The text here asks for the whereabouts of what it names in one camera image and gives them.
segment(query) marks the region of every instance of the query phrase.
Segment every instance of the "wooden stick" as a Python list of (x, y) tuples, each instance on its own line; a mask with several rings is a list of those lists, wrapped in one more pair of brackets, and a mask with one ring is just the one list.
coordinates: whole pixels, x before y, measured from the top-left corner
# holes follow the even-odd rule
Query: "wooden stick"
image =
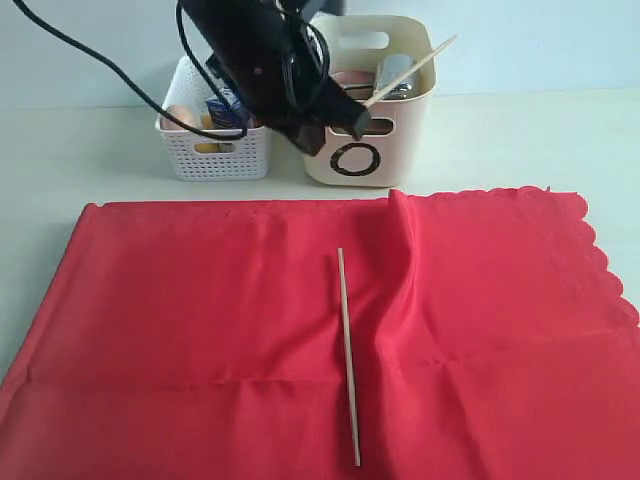
[(413, 75), (414, 73), (416, 73), (418, 70), (420, 70), (422, 67), (424, 67), (427, 63), (429, 63), (431, 60), (433, 60), (437, 55), (442, 53), (444, 51), (444, 49), (447, 48), (449, 45), (451, 45), (453, 42), (455, 42), (457, 40), (457, 38), (458, 38), (458, 36), (454, 35), (449, 40), (444, 42), (442, 45), (440, 45), (438, 48), (436, 48), (429, 55), (424, 57), (422, 60), (417, 62), (415, 65), (413, 65), (409, 70), (407, 70), (403, 74), (399, 75), (389, 85), (384, 87), (379, 92), (376, 92), (373, 95), (373, 97), (371, 97), (369, 100), (364, 102), (364, 106), (367, 107), (367, 108), (370, 108), (372, 105), (378, 103), (380, 100), (382, 100), (384, 97), (386, 97), (389, 93), (391, 93), (391, 91), (394, 88), (396, 88), (398, 85), (400, 85), (400, 83), (402, 83), (403, 80), (405, 80), (407, 77), (409, 77), (409, 76)]
[(360, 462), (360, 439), (358, 436), (358, 407), (356, 405), (356, 381), (353, 374), (353, 355), (351, 354), (351, 328), (349, 323), (349, 304), (347, 303), (347, 279), (344, 273), (344, 252), (338, 249), (338, 267), (340, 269), (340, 295), (342, 297), (342, 329), (344, 330), (344, 354), (347, 360), (347, 390), (349, 392), (349, 410), (351, 412), (351, 436), (355, 465)]

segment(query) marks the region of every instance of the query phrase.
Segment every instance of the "cream storage bin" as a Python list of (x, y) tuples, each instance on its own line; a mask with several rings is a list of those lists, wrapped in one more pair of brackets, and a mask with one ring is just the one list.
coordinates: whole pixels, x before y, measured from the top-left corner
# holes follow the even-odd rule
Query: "cream storage bin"
[[(331, 53), (331, 72), (375, 72), (388, 55), (404, 53), (416, 61), (432, 52), (426, 27), (417, 20), (398, 16), (322, 16), (314, 25), (322, 32)], [(348, 48), (350, 40), (363, 41), (380, 32), (388, 36), (384, 48)], [(381, 101), (370, 109), (373, 119), (393, 122), (384, 136), (365, 135), (356, 142), (349, 135), (327, 128), (327, 144), (315, 157), (305, 156), (307, 173), (330, 185), (392, 187), (399, 184), (420, 154), (424, 120), (430, 94), (436, 84), (433, 62), (420, 70), (419, 94), (408, 100)]]
[[(170, 105), (184, 105), (200, 118), (207, 113), (207, 99), (213, 92), (202, 79), (189, 58), (184, 57), (171, 81), (169, 93), (164, 101), (166, 109)], [(186, 130), (161, 130), (160, 118), (156, 120), (156, 130), (160, 132), (176, 175), (187, 181), (257, 180), (269, 171), (271, 131), (266, 127), (250, 129), (241, 140), (216, 142)], [(238, 133), (239, 130), (214, 130), (224, 135)], [(196, 145), (223, 144), (228, 153), (198, 153)]]

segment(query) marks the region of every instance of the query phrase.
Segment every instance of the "white storage basket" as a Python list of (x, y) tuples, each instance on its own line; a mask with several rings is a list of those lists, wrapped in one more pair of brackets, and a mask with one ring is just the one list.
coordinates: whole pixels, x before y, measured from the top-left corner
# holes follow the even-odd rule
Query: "white storage basket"
[[(404, 53), (419, 61), (432, 52), (426, 27), (407, 17), (322, 16), (313, 23), (327, 40), (332, 73), (347, 70), (375, 72), (388, 55)], [(385, 48), (347, 49), (341, 44), (342, 37), (379, 32), (388, 35), (389, 44)], [(392, 187), (400, 183), (419, 154), (419, 142), (424, 136), (424, 119), (436, 84), (433, 62), (420, 70), (420, 77), (420, 93), (416, 97), (385, 100), (371, 107), (372, 118), (393, 122), (390, 133), (365, 135), (356, 142), (349, 135), (327, 128), (327, 143), (320, 153), (315, 157), (305, 156), (307, 173), (330, 185)]]
[[(191, 61), (184, 57), (171, 82), (164, 101), (166, 109), (171, 105), (184, 105), (200, 118), (207, 113), (207, 99), (213, 93)], [(186, 130), (162, 130), (160, 118), (156, 120), (167, 147), (176, 175), (187, 181), (257, 180), (269, 170), (271, 131), (266, 127), (253, 128), (241, 140), (217, 142)], [(239, 130), (209, 130), (218, 135), (239, 133)], [(198, 153), (196, 145), (226, 144), (229, 153)]]

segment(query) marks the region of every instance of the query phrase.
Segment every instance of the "perforated basket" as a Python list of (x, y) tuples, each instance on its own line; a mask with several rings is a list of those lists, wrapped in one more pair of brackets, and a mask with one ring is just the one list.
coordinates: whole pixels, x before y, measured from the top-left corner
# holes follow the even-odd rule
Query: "perforated basket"
[[(207, 113), (207, 99), (213, 95), (193, 63), (184, 57), (171, 81), (164, 101), (166, 109), (171, 105), (184, 105), (196, 115)], [(269, 171), (271, 131), (266, 127), (249, 129), (241, 140), (216, 142), (186, 130), (162, 130), (160, 118), (155, 128), (164, 141), (176, 175), (186, 181), (258, 180)], [(239, 130), (213, 130), (219, 135), (239, 133)], [(228, 153), (199, 153), (196, 145), (224, 144)]]

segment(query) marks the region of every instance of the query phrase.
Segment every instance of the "chopstick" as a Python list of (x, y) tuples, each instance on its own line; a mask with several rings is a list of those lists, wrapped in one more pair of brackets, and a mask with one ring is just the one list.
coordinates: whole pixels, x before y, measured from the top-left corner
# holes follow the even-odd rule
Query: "chopstick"
[(372, 105), (378, 103), (380, 100), (382, 100), (384, 97), (386, 97), (394, 88), (396, 88), (403, 80), (405, 80), (407, 77), (409, 77), (409, 76), (413, 75), (414, 73), (416, 73), (418, 70), (420, 70), (422, 67), (424, 67), (427, 63), (429, 63), (431, 60), (433, 60), (437, 55), (442, 53), (444, 51), (444, 49), (447, 48), (449, 45), (451, 45), (453, 42), (455, 42), (457, 40), (457, 38), (458, 38), (458, 36), (454, 35), (449, 40), (447, 40), (446, 42), (442, 43), (442, 45), (440, 45), (438, 48), (436, 48), (429, 55), (424, 57), (422, 60), (417, 62), (415, 65), (413, 65), (409, 70), (407, 70), (406, 72), (400, 74), (394, 81), (392, 81), (385, 88), (383, 88), (379, 92), (376, 92), (370, 99), (368, 99), (366, 102), (364, 102), (364, 106), (366, 108), (370, 108)]
[(340, 270), (340, 296), (342, 304), (342, 329), (344, 330), (344, 354), (347, 363), (347, 390), (349, 393), (349, 411), (351, 413), (351, 437), (355, 466), (361, 465), (360, 438), (358, 436), (358, 409), (356, 405), (356, 381), (353, 374), (353, 355), (351, 354), (351, 327), (349, 323), (349, 305), (347, 302), (347, 279), (344, 272), (344, 251), (338, 249), (338, 267)]

